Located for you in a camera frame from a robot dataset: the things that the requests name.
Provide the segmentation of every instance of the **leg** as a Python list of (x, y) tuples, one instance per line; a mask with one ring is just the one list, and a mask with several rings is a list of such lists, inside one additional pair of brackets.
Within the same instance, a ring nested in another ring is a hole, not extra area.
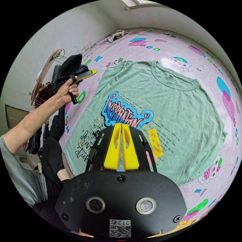
[(48, 199), (57, 198), (63, 187), (57, 173), (64, 169), (64, 165), (61, 146), (54, 138), (47, 137), (45, 139), (40, 159), (42, 173), (46, 177)]

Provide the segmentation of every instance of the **white wall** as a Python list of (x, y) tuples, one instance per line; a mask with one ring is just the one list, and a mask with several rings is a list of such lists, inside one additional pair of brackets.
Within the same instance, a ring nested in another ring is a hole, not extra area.
[[(65, 56), (83, 53), (98, 40), (116, 31), (118, 26), (94, 3), (81, 5), (43, 26), (23, 47), (11, 66), (0, 98), (0, 135), (8, 131), (5, 104), (30, 111), (30, 96), (36, 76), (55, 49), (65, 49)], [(54, 62), (44, 83), (51, 80)]]
[(122, 0), (101, 0), (95, 3), (119, 25), (119, 29), (149, 27), (170, 30), (195, 40), (209, 49), (230, 70), (242, 93), (242, 86), (229, 57), (218, 42), (198, 23), (186, 15), (166, 7), (139, 7), (129, 10)]

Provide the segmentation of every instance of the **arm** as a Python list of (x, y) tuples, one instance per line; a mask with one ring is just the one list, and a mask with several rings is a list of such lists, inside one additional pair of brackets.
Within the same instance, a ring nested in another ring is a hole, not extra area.
[(69, 93), (76, 97), (79, 95), (77, 85), (72, 84), (71, 79), (66, 81), (54, 96), (26, 115), (17, 126), (3, 135), (6, 146), (13, 155), (52, 114), (63, 105), (71, 102)]

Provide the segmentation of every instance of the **t-shirt sleeve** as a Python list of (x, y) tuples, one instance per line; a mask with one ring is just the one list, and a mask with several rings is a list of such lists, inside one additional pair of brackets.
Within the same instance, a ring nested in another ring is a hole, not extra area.
[(0, 137), (0, 148), (8, 174), (25, 202), (30, 207), (33, 207), (36, 203), (47, 200), (44, 174), (22, 167), (15, 156), (8, 150), (2, 136)]
[(101, 90), (103, 90), (107, 86), (107, 84), (124, 68), (124, 66), (129, 64), (129, 62), (131, 61), (124, 61), (116, 66), (110, 66), (104, 72), (95, 95), (97, 95)]
[(227, 133), (221, 131), (218, 136), (217, 130), (214, 130), (214, 134), (211, 134), (211, 140), (203, 149), (203, 151), (197, 156), (197, 159), (193, 162), (187, 177), (186, 182), (193, 181), (203, 175), (203, 173), (213, 164), (217, 155), (221, 151), (224, 144)]

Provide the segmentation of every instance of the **black bag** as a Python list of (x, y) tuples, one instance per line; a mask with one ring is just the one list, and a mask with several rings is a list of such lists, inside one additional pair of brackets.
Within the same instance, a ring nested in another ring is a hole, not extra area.
[(76, 72), (80, 68), (81, 61), (81, 54), (70, 56), (60, 67), (60, 77), (69, 76)]

